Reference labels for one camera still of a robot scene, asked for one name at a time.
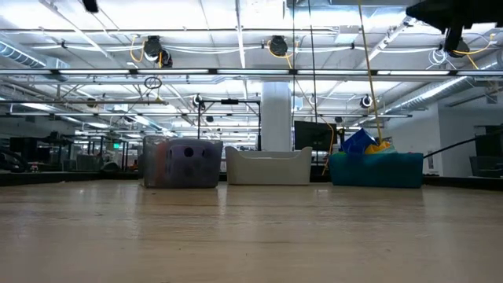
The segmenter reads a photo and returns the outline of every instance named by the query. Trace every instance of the hanging cable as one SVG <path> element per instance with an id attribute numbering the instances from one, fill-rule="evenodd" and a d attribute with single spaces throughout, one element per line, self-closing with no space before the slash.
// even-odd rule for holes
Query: hanging cable
<path id="1" fill-rule="evenodd" d="M 313 88 L 314 88 L 314 91 L 313 91 L 313 94 L 314 94 L 314 121 L 316 123 L 318 123 L 318 106 L 317 106 L 318 100 L 316 98 L 316 94 L 317 94 L 316 93 L 316 64 L 315 64 L 315 60 L 314 60 L 314 36 L 313 36 L 313 24 L 312 24 L 312 20 L 311 20 L 311 0 L 307 0 L 307 8 L 309 11 L 309 21 L 310 21 L 311 50 L 313 51 L 312 58 L 313 58 Z M 329 155 L 327 156 L 327 160 L 325 161 L 325 166 L 323 168 L 323 172 L 321 173 L 321 175 L 325 175 L 325 172 L 326 172 L 327 168 L 329 167 L 329 157 L 332 155 L 332 144 L 333 144 L 333 140 L 336 135 L 336 132 L 333 129 L 332 125 L 330 125 L 330 123 L 328 123 L 325 119 L 323 119 L 323 117 L 320 116 L 320 118 L 327 124 L 327 126 L 329 126 L 330 131 L 332 132 L 332 138 L 330 140 Z M 318 165 L 318 151 L 316 151 L 316 165 Z"/>
<path id="2" fill-rule="evenodd" d="M 358 0 L 358 11 L 360 12 L 360 22 L 362 23 L 363 46 L 365 47 L 365 60 L 367 61 L 367 72 L 369 73 L 370 93 L 372 94 L 372 103 L 374 106 L 374 114 L 376 117 L 377 133 L 379 134 L 379 143 L 383 141 L 383 135 L 380 131 L 379 115 L 377 114 L 376 94 L 374 93 L 374 84 L 372 81 L 372 73 L 370 71 L 369 50 L 367 48 L 367 38 L 365 37 L 365 28 L 363 27 L 362 0 Z"/>
<path id="3" fill-rule="evenodd" d="M 130 50 L 129 54 L 131 55 L 131 59 L 133 59 L 133 61 L 135 61 L 137 63 L 140 63 L 143 60 L 143 55 L 145 54 L 145 40 L 141 44 L 141 56 L 140 56 L 139 60 L 133 54 L 133 48 L 134 48 L 134 41 L 135 40 L 136 40 L 136 36 L 133 36 L 133 41 L 131 42 L 131 50 Z"/>
<path id="4" fill-rule="evenodd" d="M 487 43 L 487 46 L 482 48 L 481 50 L 472 51 L 472 52 L 463 52 L 463 51 L 454 50 L 454 52 L 457 54 L 462 54 L 462 55 L 473 55 L 473 54 L 481 53 L 481 52 L 487 50 L 492 45 L 493 37 L 494 37 L 494 34 L 489 35 L 489 42 Z"/>

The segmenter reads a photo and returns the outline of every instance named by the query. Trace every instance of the ceiling duct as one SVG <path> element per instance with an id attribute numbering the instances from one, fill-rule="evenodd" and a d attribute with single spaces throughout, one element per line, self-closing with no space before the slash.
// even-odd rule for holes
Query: ceiling duct
<path id="1" fill-rule="evenodd" d="M 480 70 L 502 70 L 503 49 L 499 49 L 498 51 L 478 60 L 477 65 Z M 469 90 L 477 84 L 479 84 L 479 82 L 476 82 L 474 77 L 466 75 L 449 79 L 444 82 L 429 83 L 428 85 L 411 92 L 405 97 L 402 97 L 400 100 L 393 102 L 391 105 L 387 106 L 385 111 L 384 109 L 378 110 L 378 113 L 383 115 L 392 114 L 393 112 L 413 111 L 414 109 L 431 105 L 443 98 Z M 354 125 L 356 126 L 374 119 L 375 117 L 360 119 L 356 121 Z"/>
<path id="2" fill-rule="evenodd" d="M 0 35 L 0 56 L 12 59 L 29 68 L 69 68 L 69 65 L 60 59 L 28 51 L 4 35 Z M 68 79 L 62 75 L 46 75 L 46 78 L 56 79 L 61 82 Z"/>

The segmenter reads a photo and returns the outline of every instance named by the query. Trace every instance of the wooden table surface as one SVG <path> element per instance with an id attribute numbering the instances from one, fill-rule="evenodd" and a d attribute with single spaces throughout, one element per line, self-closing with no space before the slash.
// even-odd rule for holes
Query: wooden table surface
<path id="1" fill-rule="evenodd" d="M 503 193 L 0 188 L 0 282 L 502 282 Z"/>

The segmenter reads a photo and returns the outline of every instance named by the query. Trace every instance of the black equipment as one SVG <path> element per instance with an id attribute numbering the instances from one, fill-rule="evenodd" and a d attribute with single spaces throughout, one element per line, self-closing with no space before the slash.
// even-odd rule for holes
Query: black equipment
<path id="1" fill-rule="evenodd" d="M 145 58 L 148 61 L 159 64 L 159 60 L 161 60 L 162 68 L 173 68 L 171 54 L 163 49 L 158 35 L 150 35 L 145 42 L 143 50 L 145 51 Z"/>
<path id="2" fill-rule="evenodd" d="M 29 168 L 28 162 L 10 150 L 0 148 L 0 170 L 23 173 Z"/>
<path id="3" fill-rule="evenodd" d="M 360 106 L 363 109 L 367 109 L 372 105 L 372 98 L 367 94 L 360 100 Z"/>
<path id="4" fill-rule="evenodd" d="M 503 27 L 501 0 L 425 0 L 408 7 L 406 14 L 438 28 L 443 34 L 447 31 L 444 50 L 451 56 L 456 55 L 454 50 L 469 51 L 461 43 L 463 28 L 472 28 L 477 23 L 497 23 L 497 28 Z"/>
<path id="5" fill-rule="evenodd" d="M 96 0 L 83 0 L 83 4 L 89 13 L 97 13 L 99 11 Z"/>
<path id="6" fill-rule="evenodd" d="M 288 45 L 285 42 L 283 36 L 275 35 L 270 41 L 269 45 L 270 52 L 276 56 L 284 57 L 288 51 Z"/>
<path id="7" fill-rule="evenodd" d="M 330 124 L 333 130 L 337 130 L 337 125 Z M 329 151 L 332 148 L 330 141 L 332 140 L 332 131 L 326 123 L 312 123 L 295 121 L 295 149 L 301 150 L 307 146 L 313 150 Z M 334 133 L 333 144 L 337 143 L 337 136 Z"/>

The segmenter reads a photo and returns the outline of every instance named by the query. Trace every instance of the wall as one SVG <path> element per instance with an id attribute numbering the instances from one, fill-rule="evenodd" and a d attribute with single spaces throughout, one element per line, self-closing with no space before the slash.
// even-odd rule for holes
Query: wall
<path id="1" fill-rule="evenodd" d="M 497 126 L 503 123 L 503 111 L 494 108 L 441 108 L 439 126 L 442 147 L 475 137 L 475 126 Z M 442 153 L 443 175 L 472 175 L 470 156 L 475 156 L 475 142 L 460 145 Z"/>
<path id="2" fill-rule="evenodd" d="M 0 138 L 36 137 L 44 138 L 51 131 L 60 134 L 74 134 L 74 124 L 65 121 L 49 121 L 44 117 L 35 117 L 35 123 L 26 122 L 24 118 L 1 118 Z"/>
<path id="3" fill-rule="evenodd" d="M 439 108 L 437 104 L 428 110 L 411 113 L 412 118 L 391 119 L 386 123 L 383 137 L 392 137 L 393 146 L 399 153 L 423 153 L 441 148 Z M 442 175 L 442 154 L 433 156 L 433 169 L 424 160 L 423 173 Z"/>

